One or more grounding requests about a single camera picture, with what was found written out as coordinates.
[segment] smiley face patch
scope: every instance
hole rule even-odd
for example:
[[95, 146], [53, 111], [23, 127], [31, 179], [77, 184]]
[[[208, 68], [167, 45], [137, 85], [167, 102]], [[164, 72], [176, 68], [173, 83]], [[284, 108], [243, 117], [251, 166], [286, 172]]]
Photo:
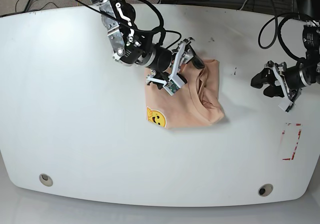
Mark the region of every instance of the smiley face patch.
[[162, 127], [166, 127], [166, 117], [158, 110], [152, 110], [149, 107], [146, 108], [148, 121], [157, 124]]

